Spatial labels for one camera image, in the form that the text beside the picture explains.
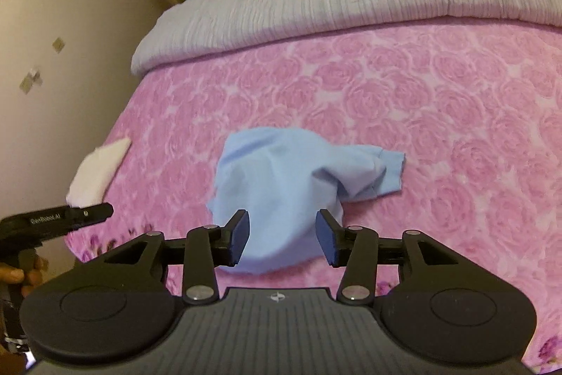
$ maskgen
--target wall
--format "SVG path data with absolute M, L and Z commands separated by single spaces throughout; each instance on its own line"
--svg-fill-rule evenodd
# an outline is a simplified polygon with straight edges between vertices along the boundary
M 136 88 L 131 55 L 165 0 L 0 0 L 0 217 L 64 203 L 83 157 L 100 145 Z M 66 42 L 56 54 L 51 43 Z M 20 81 L 39 66 L 43 85 Z M 44 251 L 52 272 L 72 258 Z

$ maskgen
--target pink bedspread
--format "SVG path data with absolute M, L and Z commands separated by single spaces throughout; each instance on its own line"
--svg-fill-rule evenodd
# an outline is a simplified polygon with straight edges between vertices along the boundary
M 180 238 L 208 224 L 224 140 L 254 126 L 299 126 L 334 143 L 405 151 L 403 191 L 347 205 L 345 224 L 382 237 L 420 229 L 511 282 L 538 313 L 524 361 L 536 371 L 562 366 L 559 31 L 446 18 L 153 71 L 107 140 L 133 140 L 106 194 L 115 214 L 68 236 L 68 245 L 87 261 L 150 229 Z M 324 259 L 261 277 L 217 272 L 222 290 L 335 292 L 341 275 Z M 378 293 L 396 282 L 396 268 L 379 269 Z M 179 293 L 179 268 L 168 286 Z

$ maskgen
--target blue cloth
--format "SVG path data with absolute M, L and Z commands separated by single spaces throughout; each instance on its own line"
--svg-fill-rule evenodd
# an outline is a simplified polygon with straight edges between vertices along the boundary
M 340 202 L 401 189 L 404 154 L 368 145 L 335 146 L 304 129 L 255 128 L 231 134 L 218 162 L 216 195 L 207 207 L 224 226 L 240 208 L 250 235 L 236 267 L 262 274 L 322 256 L 316 212 L 341 223 Z

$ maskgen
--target human hand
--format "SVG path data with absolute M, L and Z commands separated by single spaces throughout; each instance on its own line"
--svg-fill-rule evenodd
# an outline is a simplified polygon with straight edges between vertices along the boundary
M 26 285 L 21 287 L 21 294 L 26 297 L 35 287 L 43 283 L 41 271 L 47 270 L 49 262 L 42 257 L 36 256 L 33 267 L 33 270 L 24 273 L 21 269 L 0 263 L 0 282 L 19 284 L 26 280 Z

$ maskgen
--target black handle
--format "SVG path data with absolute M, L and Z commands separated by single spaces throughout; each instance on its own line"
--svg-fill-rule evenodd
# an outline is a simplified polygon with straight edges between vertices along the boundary
M 2 262 L 24 272 L 29 272 L 34 267 L 36 255 L 35 249 L 30 248 L 3 258 Z M 3 320 L 4 340 L 11 353 L 29 351 L 27 348 L 27 337 L 20 324 L 20 308 L 24 300 L 24 297 L 21 295 L 21 287 L 26 284 L 26 280 L 21 284 L 0 283 L 2 305 L 0 316 L 2 316 Z

